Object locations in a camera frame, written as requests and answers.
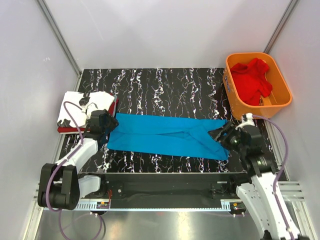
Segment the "dark red t shirt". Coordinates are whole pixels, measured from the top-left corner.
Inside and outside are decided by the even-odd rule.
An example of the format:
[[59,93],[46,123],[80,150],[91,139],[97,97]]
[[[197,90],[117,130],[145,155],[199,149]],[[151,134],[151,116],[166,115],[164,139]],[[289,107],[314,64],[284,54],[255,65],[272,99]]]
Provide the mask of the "dark red t shirt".
[[[108,112],[114,117],[115,114],[116,114],[116,107],[117,107],[117,104],[119,102],[118,100],[118,97],[115,95],[114,96],[115,99],[113,101],[113,103],[111,104],[111,106],[109,107],[109,110]],[[76,134],[78,132],[77,128],[76,127],[69,127],[69,126],[65,126],[65,127],[62,127],[62,126],[58,126],[57,127],[57,132],[60,133],[60,134]]]

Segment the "blue t shirt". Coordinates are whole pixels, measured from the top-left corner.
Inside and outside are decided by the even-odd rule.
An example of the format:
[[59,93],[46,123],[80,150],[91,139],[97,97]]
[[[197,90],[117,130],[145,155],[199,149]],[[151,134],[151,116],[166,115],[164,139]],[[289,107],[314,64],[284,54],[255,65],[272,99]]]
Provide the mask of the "blue t shirt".
[[160,154],[226,161],[229,152],[209,131],[221,128],[223,119],[135,115],[118,113],[119,125],[110,133],[107,147],[115,151]]

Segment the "bright red t shirt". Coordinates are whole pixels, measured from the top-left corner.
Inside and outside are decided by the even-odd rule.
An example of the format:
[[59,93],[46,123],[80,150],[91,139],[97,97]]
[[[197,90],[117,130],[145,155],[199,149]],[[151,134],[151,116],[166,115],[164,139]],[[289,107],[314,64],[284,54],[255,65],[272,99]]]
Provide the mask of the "bright red t shirt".
[[273,86],[266,78],[269,69],[268,64],[259,58],[248,64],[237,63],[230,69],[238,96],[244,103],[259,106],[260,98],[271,94]]

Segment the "orange plastic basket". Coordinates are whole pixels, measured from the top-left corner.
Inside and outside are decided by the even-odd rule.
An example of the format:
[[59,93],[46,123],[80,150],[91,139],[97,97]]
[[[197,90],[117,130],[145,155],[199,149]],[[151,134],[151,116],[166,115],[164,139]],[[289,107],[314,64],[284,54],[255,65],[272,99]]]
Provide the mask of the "orange plastic basket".
[[292,102],[277,63],[263,52],[227,56],[222,80],[231,114],[237,120],[246,113],[272,118]]

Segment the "white t shirt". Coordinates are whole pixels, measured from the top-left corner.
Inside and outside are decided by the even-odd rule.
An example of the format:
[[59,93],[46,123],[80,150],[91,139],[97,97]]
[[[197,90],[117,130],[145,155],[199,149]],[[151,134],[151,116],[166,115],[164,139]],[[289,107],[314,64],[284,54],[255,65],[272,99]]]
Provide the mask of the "white t shirt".
[[114,95],[105,91],[89,93],[67,91],[62,100],[57,126],[75,128],[76,122],[80,128],[85,127],[93,111],[109,110],[115,99]]

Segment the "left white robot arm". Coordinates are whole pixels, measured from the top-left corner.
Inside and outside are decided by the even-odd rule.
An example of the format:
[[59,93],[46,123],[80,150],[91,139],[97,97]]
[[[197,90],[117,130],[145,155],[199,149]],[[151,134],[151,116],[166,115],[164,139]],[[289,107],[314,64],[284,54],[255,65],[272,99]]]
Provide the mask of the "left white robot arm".
[[83,133],[83,139],[57,163],[41,168],[37,203],[51,211],[74,210],[80,200],[101,188],[101,178],[95,175],[78,177],[80,169],[107,144],[107,135],[118,121],[107,110],[94,110]]

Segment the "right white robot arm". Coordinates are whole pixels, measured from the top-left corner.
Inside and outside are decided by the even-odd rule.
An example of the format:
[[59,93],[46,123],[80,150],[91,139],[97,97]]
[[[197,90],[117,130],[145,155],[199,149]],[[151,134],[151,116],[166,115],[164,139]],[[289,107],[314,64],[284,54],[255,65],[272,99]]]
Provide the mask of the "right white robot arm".
[[248,210],[262,240],[307,240],[288,211],[279,191],[277,172],[262,151],[264,143],[255,125],[236,127],[228,121],[208,134],[228,151],[234,151],[246,176],[232,175],[227,192],[236,195]]

